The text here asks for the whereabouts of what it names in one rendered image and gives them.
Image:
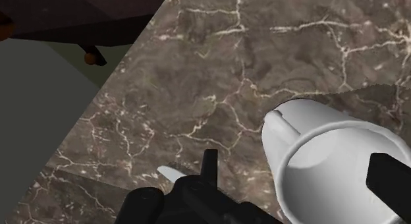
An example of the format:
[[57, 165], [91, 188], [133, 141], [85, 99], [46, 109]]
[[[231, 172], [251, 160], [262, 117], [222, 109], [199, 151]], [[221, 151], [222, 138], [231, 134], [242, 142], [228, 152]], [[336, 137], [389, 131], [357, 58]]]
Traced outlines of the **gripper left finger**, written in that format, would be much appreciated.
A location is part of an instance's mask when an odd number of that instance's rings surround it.
[[217, 187], [216, 149], [206, 149], [199, 175], [183, 176], [172, 191], [164, 194], [155, 187], [142, 187], [129, 192], [115, 224], [219, 224], [219, 215], [202, 204], [194, 193], [206, 198], [208, 186]]

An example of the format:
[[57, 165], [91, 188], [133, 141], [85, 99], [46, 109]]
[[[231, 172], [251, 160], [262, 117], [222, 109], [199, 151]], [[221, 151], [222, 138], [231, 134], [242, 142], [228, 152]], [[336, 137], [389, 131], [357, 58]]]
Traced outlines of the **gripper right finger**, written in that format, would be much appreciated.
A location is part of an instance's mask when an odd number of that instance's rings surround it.
[[366, 186], [403, 221], [411, 222], [411, 167], [386, 153], [372, 153]]

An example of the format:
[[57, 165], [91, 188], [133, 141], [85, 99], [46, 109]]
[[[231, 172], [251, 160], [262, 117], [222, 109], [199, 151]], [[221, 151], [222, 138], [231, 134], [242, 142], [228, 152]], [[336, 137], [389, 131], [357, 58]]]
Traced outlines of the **small white pointed object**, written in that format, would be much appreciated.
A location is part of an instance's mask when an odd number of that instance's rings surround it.
[[172, 183], [176, 183], [178, 179], [186, 176], [181, 171], [166, 165], [159, 166], [157, 171]]

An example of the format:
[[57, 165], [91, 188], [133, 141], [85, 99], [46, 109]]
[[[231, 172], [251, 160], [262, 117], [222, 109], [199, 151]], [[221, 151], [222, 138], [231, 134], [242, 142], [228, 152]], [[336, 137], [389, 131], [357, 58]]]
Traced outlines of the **white mug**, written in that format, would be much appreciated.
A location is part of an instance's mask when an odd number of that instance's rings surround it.
[[391, 130], [311, 99], [292, 99], [265, 115], [261, 141], [291, 224], [400, 223], [366, 186], [372, 153], [411, 166], [411, 147]]

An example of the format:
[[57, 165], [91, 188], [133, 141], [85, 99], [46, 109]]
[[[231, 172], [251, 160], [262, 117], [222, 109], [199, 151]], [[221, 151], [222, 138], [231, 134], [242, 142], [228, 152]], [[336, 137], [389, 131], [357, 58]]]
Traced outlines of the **dark brown furniture with legs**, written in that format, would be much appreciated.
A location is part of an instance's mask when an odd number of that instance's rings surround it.
[[105, 62], [97, 47], [136, 41], [165, 0], [0, 0], [0, 40], [72, 43]]

